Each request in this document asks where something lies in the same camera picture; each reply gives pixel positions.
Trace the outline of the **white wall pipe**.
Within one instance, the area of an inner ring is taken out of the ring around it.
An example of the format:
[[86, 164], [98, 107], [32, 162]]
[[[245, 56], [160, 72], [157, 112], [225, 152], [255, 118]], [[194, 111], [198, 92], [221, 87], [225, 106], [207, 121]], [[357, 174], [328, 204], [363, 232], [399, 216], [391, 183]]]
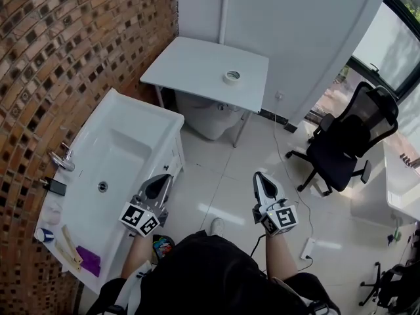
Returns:
[[228, 18], [228, 4], [229, 0], [222, 0], [219, 24], [219, 44], [223, 45], [225, 42], [226, 26]]

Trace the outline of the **white toilet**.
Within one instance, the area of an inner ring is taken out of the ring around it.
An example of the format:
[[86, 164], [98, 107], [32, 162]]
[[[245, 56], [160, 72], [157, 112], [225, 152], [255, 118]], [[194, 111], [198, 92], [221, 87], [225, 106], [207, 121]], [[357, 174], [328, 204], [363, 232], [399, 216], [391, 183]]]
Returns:
[[235, 126], [245, 110], [180, 91], [175, 92], [179, 113], [197, 133], [209, 140], [217, 140], [225, 130]]

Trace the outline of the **black soap dispenser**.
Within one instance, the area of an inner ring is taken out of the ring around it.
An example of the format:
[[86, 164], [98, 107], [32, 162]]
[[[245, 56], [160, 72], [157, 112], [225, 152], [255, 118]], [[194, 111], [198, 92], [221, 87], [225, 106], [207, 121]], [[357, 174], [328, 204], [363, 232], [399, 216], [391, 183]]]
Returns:
[[57, 180], [54, 180], [53, 178], [41, 178], [39, 179], [39, 182], [42, 184], [42, 188], [49, 192], [59, 196], [65, 196], [66, 194], [66, 185]]

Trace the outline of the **person's white shoe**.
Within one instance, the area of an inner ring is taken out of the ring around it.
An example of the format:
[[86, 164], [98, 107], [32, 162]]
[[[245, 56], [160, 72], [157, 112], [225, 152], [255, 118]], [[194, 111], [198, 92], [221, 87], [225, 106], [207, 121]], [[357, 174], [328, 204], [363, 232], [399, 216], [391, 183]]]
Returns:
[[210, 236], [223, 237], [224, 234], [224, 220], [220, 217], [213, 219], [211, 223]]

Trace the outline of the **white square table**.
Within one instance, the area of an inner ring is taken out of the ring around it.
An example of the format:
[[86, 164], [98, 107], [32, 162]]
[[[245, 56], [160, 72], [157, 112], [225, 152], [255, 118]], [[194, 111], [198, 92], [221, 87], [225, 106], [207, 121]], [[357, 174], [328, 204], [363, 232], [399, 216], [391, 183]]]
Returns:
[[[245, 110], [233, 147], [253, 113], [262, 108], [269, 59], [213, 42], [176, 37], [141, 75], [140, 82], [153, 85], [159, 105], [163, 88], [208, 98]], [[240, 73], [237, 85], [227, 85], [223, 75]]]

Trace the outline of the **white tape roll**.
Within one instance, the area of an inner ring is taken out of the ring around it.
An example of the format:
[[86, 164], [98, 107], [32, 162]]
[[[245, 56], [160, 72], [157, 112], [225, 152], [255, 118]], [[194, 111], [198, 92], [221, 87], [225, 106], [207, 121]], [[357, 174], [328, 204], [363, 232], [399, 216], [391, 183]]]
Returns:
[[239, 72], [230, 70], [223, 75], [223, 81], [227, 85], [237, 85], [240, 82], [241, 75]]

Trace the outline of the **person's right forearm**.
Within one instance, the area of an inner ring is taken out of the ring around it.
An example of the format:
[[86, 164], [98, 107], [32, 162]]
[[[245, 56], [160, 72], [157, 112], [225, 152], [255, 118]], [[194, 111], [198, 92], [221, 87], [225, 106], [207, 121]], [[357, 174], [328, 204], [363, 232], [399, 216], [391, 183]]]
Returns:
[[271, 280], [286, 280], [298, 273], [283, 234], [266, 237], [266, 273]]

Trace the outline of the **white mug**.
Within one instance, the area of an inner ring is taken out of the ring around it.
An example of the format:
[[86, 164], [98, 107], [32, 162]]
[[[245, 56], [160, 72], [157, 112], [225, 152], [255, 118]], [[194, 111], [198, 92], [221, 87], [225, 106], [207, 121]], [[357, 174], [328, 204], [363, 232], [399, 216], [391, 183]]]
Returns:
[[42, 220], [50, 225], [57, 225], [61, 220], [62, 208], [57, 202], [47, 202], [43, 205], [41, 218]]

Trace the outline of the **colourful wrappers in bin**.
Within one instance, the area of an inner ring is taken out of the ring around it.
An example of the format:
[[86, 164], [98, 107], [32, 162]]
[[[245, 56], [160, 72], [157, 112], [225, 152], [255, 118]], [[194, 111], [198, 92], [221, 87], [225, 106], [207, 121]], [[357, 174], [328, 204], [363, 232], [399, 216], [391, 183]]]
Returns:
[[154, 240], [153, 248], [157, 259], [160, 260], [173, 249], [173, 242], [165, 236], [159, 236]]

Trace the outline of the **black framed window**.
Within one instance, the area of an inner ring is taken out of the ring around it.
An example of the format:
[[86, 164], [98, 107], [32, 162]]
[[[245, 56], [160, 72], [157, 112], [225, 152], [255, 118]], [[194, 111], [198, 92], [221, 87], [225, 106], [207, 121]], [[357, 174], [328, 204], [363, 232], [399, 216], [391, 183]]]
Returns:
[[420, 85], [420, 0], [383, 0], [347, 65], [403, 100]]

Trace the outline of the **blue white jar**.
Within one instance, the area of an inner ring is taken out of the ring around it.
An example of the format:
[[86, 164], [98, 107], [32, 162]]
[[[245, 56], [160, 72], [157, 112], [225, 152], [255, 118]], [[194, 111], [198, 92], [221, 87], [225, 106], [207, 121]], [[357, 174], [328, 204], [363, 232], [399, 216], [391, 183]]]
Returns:
[[45, 228], [37, 228], [35, 238], [42, 243], [50, 243], [55, 239], [54, 234]]

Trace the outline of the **white vanity cabinet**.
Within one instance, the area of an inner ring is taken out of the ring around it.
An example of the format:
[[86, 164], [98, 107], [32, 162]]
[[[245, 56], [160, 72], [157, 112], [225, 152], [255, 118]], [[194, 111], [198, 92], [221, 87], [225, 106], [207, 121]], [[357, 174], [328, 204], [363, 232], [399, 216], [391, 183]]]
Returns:
[[170, 174], [173, 177], [173, 183], [176, 183], [179, 173], [184, 169], [184, 164], [184, 150], [179, 131], [164, 151], [160, 166], [157, 169], [162, 173]]

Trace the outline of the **person's left forearm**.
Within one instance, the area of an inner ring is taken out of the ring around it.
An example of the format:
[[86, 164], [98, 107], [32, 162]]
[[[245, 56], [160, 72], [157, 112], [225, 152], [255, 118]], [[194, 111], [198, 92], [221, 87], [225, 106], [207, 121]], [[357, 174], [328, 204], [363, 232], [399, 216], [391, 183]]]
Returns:
[[131, 248], [125, 259], [121, 278], [127, 279], [135, 270], [141, 267], [146, 261], [152, 261], [153, 252], [153, 238], [148, 236], [143, 238], [140, 235], [136, 235], [131, 244]]

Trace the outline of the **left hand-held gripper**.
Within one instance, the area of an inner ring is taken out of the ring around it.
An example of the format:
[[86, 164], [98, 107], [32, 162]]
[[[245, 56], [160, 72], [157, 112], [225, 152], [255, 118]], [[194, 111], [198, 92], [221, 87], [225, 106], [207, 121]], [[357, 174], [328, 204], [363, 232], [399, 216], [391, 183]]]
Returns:
[[142, 183], [138, 195], [125, 203], [119, 221], [132, 232], [148, 237], [158, 226], [165, 225], [168, 217], [165, 203], [172, 187], [173, 177], [169, 173], [150, 177]]

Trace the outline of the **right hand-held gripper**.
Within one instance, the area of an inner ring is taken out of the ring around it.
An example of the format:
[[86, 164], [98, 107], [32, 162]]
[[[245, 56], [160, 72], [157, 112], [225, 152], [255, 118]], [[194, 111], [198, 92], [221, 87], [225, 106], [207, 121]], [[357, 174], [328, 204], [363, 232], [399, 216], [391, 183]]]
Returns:
[[284, 188], [275, 178], [257, 171], [253, 175], [253, 190], [258, 202], [252, 209], [255, 224], [260, 223], [269, 236], [286, 233], [298, 225], [296, 208], [285, 204]]

